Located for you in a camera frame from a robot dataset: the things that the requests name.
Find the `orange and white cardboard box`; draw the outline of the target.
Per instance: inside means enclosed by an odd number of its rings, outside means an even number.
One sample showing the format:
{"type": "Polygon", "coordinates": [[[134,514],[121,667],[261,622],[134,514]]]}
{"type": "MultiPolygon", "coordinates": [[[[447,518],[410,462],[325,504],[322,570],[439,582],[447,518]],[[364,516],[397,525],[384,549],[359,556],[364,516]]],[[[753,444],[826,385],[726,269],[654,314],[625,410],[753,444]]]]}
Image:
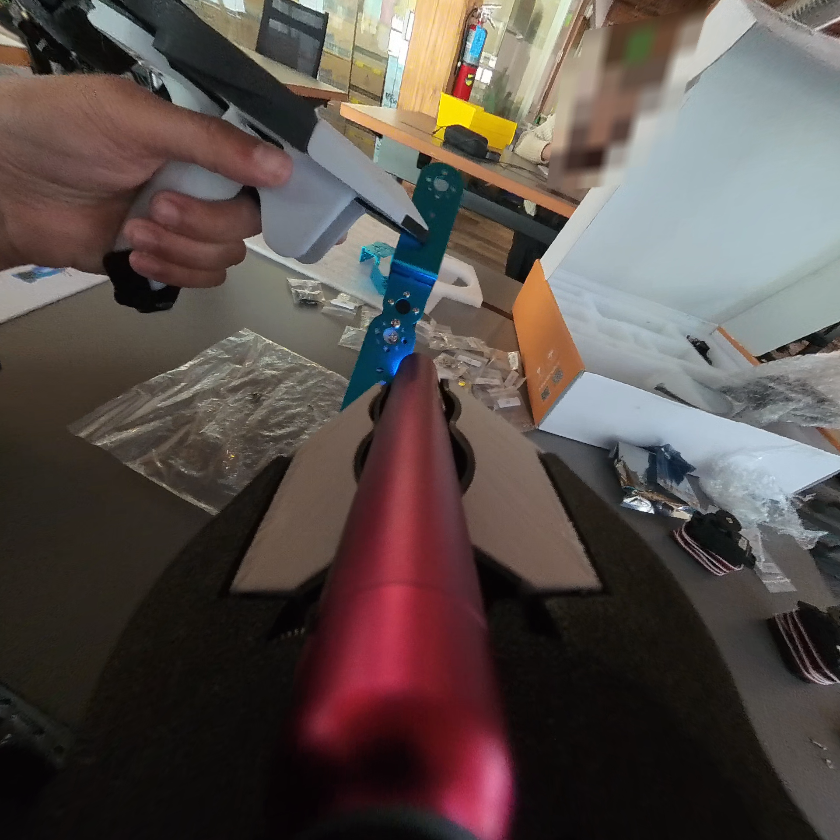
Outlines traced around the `orange and white cardboard box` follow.
{"type": "Polygon", "coordinates": [[[562,179],[553,152],[552,187],[592,187],[514,302],[533,419],[696,467],[761,458],[795,493],[838,473],[838,432],[740,422],[718,380],[838,322],[838,39],[762,2],[716,2],[698,36],[627,164],[562,179]]]}

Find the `blue metal bracket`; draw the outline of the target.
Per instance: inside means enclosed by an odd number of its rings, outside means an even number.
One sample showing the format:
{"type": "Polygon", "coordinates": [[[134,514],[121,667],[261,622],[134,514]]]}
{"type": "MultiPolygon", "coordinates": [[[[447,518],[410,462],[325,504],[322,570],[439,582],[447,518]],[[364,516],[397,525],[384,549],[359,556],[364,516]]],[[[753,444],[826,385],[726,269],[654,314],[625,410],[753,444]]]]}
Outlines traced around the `blue metal bracket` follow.
{"type": "Polygon", "coordinates": [[[383,297],[389,280],[395,248],[381,241],[363,245],[360,249],[360,266],[372,288],[383,297]]]}

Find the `black office chair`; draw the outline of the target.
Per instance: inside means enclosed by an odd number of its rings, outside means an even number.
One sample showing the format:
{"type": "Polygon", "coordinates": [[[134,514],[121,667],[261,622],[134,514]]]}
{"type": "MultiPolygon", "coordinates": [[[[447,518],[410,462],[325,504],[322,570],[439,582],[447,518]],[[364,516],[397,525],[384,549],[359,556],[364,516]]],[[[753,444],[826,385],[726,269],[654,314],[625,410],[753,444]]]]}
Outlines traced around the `black office chair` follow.
{"type": "Polygon", "coordinates": [[[285,67],[316,78],[329,13],[293,1],[265,1],[255,51],[285,67]]]}

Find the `desk with orange edge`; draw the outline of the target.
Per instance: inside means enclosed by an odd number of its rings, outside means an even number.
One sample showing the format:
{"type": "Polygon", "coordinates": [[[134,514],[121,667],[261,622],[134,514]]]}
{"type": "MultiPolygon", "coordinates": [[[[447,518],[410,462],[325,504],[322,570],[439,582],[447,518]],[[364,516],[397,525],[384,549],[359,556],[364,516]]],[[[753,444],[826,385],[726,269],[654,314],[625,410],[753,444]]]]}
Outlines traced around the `desk with orange edge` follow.
{"type": "Polygon", "coordinates": [[[430,163],[455,168],[465,183],[460,216],[466,216],[454,229],[455,251],[500,267],[507,247],[505,274],[513,280],[526,279],[580,202],[550,190],[548,164],[532,164],[514,154],[519,129],[512,147],[494,150],[500,161],[489,163],[443,148],[444,130],[435,133],[436,120],[429,115],[348,102],[340,113],[349,128],[377,138],[375,162],[405,185],[417,184],[430,163]]]}
{"type": "Polygon", "coordinates": [[[318,105],[326,102],[346,102],[349,100],[349,94],[346,91],[332,87],[316,78],[307,76],[305,73],[262,56],[252,49],[244,47],[237,47],[237,49],[292,92],[314,100],[318,105]]]}

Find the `red electric screwdriver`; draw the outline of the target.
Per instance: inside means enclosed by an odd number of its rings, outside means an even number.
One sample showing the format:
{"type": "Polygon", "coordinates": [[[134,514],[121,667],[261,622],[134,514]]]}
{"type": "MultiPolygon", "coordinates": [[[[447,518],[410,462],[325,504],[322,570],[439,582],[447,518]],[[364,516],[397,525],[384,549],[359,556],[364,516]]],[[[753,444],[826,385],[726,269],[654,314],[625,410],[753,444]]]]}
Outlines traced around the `red electric screwdriver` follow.
{"type": "Polygon", "coordinates": [[[508,838],[515,802],[434,365],[392,381],[302,652],[272,821],[288,838],[508,838]]]}

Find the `grey work desk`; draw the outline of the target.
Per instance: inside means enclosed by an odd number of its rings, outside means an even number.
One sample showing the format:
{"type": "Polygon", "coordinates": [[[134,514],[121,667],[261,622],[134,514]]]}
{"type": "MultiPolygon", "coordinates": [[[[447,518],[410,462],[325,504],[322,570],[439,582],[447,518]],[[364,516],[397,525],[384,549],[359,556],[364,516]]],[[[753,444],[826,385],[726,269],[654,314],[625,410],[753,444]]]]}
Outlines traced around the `grey work desk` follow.
{"type": "MultiPolygon", "coordinates": [[[[278,468],[212,518],[68,426],[242,328],[348,374],[340,325],[258,255],[172,312],[102,285],[2,326],[2,682],[77,732],[41,837],[257,838],[299,638],[276,599],[227,597],[234,540],[278,468]]],[[[838,838],[838,688],[808,686],[755,575],[713,579],[671,523],[618,505],[601,449],[536,432],[566,465],[605,593],[493,589],[520,838],[838,838]]]]}

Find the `white ribbed foam sheet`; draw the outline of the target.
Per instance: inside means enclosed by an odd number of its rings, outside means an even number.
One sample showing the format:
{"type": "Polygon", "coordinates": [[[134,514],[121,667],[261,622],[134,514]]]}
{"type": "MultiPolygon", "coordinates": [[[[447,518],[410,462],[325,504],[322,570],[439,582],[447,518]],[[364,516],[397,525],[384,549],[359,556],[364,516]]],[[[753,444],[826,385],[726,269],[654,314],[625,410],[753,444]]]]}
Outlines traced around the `white ribbed foam sheet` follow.
{"type": "Polygon", "coordinates": [[[372,288],[360,266],[360,251],[363,245],[383,242],[391,246],[397,243],[397,233],[371,216],[362,216],[350,229],[346,239],[315,264],[305,265],[297,260],[280,257],[267,246],[262,235],[246,240],[249,249],[265,256],[301,277],[309,277],[339,292],[345,292],[364,303],[382,308],[383,297],[372,288]]]}

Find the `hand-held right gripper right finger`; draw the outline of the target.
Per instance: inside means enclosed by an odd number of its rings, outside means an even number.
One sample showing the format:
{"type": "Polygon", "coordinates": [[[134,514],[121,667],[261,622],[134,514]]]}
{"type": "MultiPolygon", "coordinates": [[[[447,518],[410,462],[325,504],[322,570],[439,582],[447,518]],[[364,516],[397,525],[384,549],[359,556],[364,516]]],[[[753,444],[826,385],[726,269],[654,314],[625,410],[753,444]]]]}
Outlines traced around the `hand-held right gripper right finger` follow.
{"type": "Polygon", "coordinates": [[[443,383],[442,395],[452,405],[450,429],[469,452],[463,502],[474,547],[526,592],[601,592],[539,448],[461,388],[443,383]]]}

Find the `silver foil bags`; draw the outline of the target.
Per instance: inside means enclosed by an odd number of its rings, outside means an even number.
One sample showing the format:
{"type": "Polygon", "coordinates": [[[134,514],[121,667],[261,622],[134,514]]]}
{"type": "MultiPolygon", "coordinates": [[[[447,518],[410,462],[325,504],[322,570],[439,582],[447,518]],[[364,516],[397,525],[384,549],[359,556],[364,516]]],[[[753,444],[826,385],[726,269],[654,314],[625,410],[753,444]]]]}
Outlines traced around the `silver foil bags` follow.
{"type": "Polygon", "coordinates": [[[698,513],[700,502],[690,479],[696,468],[669,444],[617,442],[611,457],[623,508],[683,521],[698,513]]]}

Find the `printed instruction sheet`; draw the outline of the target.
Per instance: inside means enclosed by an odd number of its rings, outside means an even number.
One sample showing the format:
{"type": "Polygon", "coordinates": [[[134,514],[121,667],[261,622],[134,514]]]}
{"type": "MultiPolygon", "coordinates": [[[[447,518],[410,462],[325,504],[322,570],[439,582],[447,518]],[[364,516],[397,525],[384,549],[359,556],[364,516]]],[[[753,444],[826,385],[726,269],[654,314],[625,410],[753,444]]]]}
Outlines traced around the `printed instruction sheet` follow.
{"type": "Polygon", "coordinates": [[[1,272],[1,323],[108,282],[106,276],[70,268],[19,266],[1,272]]]}

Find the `yellow box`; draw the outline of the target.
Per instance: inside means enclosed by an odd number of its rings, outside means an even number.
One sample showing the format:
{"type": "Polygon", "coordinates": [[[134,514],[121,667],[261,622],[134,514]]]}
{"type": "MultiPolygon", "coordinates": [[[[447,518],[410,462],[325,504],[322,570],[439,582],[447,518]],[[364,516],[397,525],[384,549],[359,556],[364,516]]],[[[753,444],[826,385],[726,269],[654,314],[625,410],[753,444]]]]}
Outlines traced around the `yellow box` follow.
{"type": "Polygon", "coordinates": [[[443,92],[437,107],[435,133],[440,133],[452,125],[459,125],[482,135],[487,139],[489,147],[497,151],[504,150],[514,141],[518,128],[516,122],[443,92]]]}

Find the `white foam frame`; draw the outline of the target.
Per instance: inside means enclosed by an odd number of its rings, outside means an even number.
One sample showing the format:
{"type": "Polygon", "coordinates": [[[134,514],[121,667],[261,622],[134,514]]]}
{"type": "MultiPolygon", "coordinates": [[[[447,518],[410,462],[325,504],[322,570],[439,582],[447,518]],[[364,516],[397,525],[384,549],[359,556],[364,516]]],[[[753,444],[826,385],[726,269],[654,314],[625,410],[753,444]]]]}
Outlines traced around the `white foam frame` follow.
{"type": "Polygon", "coordinates": [[[448,299],[472,308],[483,303],[482,289],[476,269],[450,254],[443,258],[437,279],[426,302],[425,312],[432,312],[441,300],[448,299]]]}

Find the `blue toy robot arm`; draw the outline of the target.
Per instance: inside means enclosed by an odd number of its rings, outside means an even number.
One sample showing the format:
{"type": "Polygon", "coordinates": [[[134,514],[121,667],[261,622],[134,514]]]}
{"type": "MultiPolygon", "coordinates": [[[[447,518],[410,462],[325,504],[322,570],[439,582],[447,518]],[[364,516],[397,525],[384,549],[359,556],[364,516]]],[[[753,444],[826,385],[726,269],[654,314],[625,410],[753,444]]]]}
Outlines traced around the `blue toy robot arm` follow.
{"type": "Polygon", "coordinates": [[[461,174],[450,165],[430,163],[420,171],[413,203],[427,223],[427,235],[422,244],[408,233],[398,240],[382,313],[366,331],[342,409],[373,386],[391,383],[401,362],[414,352],[416,325],[438,278],[463,189],[461,174]]]}

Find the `black pouch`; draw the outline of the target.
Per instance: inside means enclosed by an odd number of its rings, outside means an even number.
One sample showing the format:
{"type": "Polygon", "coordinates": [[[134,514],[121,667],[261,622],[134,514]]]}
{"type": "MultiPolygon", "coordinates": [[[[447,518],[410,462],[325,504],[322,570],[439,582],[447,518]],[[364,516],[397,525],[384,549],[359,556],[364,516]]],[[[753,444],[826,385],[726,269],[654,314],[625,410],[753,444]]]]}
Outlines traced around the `black pouch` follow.
{"type": "Polygon", "coordinates": [[[488,138],[463,125],[444,127],[442,147],[473,161],[498,163],[501,153],[490,147],[488,138]]]}

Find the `pile of small screw bags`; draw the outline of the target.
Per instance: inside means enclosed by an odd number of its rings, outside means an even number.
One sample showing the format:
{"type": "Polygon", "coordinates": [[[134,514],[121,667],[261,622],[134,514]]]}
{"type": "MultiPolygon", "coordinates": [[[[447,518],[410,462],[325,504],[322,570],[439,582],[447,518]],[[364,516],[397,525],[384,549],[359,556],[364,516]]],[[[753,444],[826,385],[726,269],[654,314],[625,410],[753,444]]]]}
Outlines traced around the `pile of small screw bags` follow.
{"type": "MultiPolygon", "coordinates": [[[[371,323],[379,315],[377,308],[306,277],[293,276],[288,286],[295,305],[343,323],[339,346],[361,352],[371,323]]],[[[414,349],[432,351],[441,382],[471,394],[520,432],[533,429],[519,352],[499,350],[477,337],[457,335],[432,318],[423,318],[416,325],[414,349]]]]}

